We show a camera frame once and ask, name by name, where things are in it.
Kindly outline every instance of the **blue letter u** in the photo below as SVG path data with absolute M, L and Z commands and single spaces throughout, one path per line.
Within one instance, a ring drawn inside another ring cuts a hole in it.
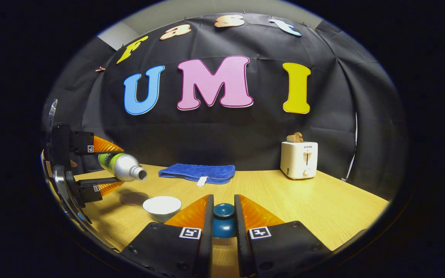
M 149 88 L 147 98 L 143 102 L 136 100 L 136 84 L 142 75 L 138 73 L 125 79 L 123 83 L 125 85 L 125 110 L 129 114 L 144 114 L 156 105 L 159 98 L 159 76 L 163 70 L 164 66 L 156 66 L 145 72 L 145 75 L 149 77 Z

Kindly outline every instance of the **white tag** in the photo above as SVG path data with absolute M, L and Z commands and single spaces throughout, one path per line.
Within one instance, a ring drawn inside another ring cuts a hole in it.
M 206 181 L 207 181 L 207 176 L 201 176 L 197 181 L 197 186 L 204 186 Z

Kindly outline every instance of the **white bowl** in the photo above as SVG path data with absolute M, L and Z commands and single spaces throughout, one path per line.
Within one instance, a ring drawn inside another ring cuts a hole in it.
M 180 211 L 181 207 L 182 202 L 170 196 L 157 196 L 143 202 L 143 209 L 161 223 L 170 220 L 171 217 Z

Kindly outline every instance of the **light blue letter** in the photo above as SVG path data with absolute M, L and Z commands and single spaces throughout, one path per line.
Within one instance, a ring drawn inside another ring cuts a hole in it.
M 291 35 L 295 35 L 300 37 L 302 34 L 296 32 L 295 30 L 292 30 L 291 28 L 295 28 L 292 25 L 289 25 L 288 23 L 282 21 L 282 20 L 277 20 L 277 19 L 269 19 L 270 22 L 274 22 L 277 24 L 277 27 L 279 27 L 279 29 L 283 30 L 286 33 L 290 33 Z
M 124 81 L 125 85 L 125 110 L 131 115 L 141 115 L 147 113 L 150 109 L 156 105 L 159 98 L 159 76 L 164 70 L 164 66 L 156 66 L 150 68 L 145 72 L 145 75 L 149 77 L 149 88 L 147 97 L 143 102 L 136 100 L 136 84 L 141 74 L 134 74 Z

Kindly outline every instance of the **bottle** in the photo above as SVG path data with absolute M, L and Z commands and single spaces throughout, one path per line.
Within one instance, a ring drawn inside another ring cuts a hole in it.
M 99 164 L 122 181 L 143 181 L 147 172 L 138 161 L 126 153 L 105 153 L 99 155 Z

